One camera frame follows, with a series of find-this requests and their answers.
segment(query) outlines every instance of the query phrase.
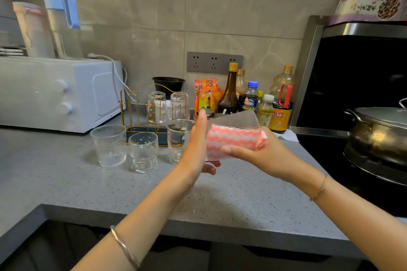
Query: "bracelet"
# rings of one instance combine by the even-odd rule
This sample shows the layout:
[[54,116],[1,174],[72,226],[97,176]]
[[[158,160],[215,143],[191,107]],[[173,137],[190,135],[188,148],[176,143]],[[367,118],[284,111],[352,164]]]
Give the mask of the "bracelet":
[[140,262],[138,261],[138,259],[133,254],[131,254],[129,252],[129,249],[124,244],[122,238],[120,238],[120,236],[115,231],[114,225],[110,226],[110,231],[112,232],[112,235],[116,239],[117,243],[119,243],[120,247],[122,248],[123,252],[125,253],[125,256],[126,256],[127,260],[129,261],[129,263],[131,264],[131,266],[135,270],[137,270],[140,267]]
[[321,195],[321,193],[323,193],[325,191],[325,189],[326,189],[325,182],[326,182],[326,175],[325,175],[325,178],[323,179],[321,190],[318,192],[318,194],[314,198],[310,198],[309,199],[310,201],[312,201],[312,202],[315,201]]

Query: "stainless steel pot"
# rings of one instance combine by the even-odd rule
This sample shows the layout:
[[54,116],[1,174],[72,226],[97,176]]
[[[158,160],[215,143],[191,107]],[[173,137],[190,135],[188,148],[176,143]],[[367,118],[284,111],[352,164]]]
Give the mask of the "stainless steel pot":
[[407,167],[407,109],[395,107],[345,110],[354,116],[349,142],[379,159]]

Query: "hand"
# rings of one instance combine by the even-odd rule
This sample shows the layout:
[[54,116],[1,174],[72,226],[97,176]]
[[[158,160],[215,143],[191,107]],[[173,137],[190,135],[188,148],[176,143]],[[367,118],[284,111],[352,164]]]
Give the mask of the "hand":
[[[199,117],[196,125],[192,128],[191,137],[188,145],[182,153],[180,162],[176,165],[175,171],[180,172],[186,179],[188,187],[194,185],[199,175],[202,173],[216,174],[216,168],[205,164],[206,157],[206,113],[204,109],[199,111]],[[211,162],[219,167],[219,161]]]
[[260,168],[265,173],[291,182],[298,164],[302,161],[266,127],[261,127],[268,137],[268,143],[262,149],[252,151],[239,146],[223,146],[221,151],[234,158],[242,159]]

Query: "white microwave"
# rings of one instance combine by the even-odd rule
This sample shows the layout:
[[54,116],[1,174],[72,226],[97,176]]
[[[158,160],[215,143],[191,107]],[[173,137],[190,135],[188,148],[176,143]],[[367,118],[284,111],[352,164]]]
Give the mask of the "white microwave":
[[0,57],[0,125],[85,133],[120,113],[122,89],[111,61]]

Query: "countertop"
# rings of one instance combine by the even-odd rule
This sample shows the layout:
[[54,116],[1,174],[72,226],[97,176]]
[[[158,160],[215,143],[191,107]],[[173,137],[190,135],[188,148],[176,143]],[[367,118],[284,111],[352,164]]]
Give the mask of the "countertop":
[[[119,116],[115,120],[121,123]],[[298,142],[284,144],[325,172]],[[167,152],[160,147],[155,171],[137,174],[129,155],[120,166],[99,166],[89,134],[0,128],[0,263],[47,219],[100,227],[118,223],[173,168]],[[215,176],[199,177],[163,234],[364,257],[295,186],[241,160],[221,164]]]

